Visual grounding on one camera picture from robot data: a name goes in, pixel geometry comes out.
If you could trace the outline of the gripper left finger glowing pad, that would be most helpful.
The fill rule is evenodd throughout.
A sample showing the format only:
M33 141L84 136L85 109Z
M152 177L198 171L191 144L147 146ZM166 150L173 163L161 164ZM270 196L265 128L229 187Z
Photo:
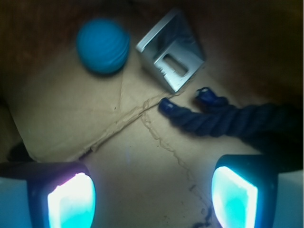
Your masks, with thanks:
M2 228L89 228L95 205L95 185L81 163L0 165Z

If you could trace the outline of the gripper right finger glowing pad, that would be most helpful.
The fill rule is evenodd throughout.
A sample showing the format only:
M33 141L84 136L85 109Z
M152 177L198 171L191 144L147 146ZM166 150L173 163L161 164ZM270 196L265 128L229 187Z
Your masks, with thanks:
M304 171L275 165L265 155L223 155L211 198L223 228L302 228Z

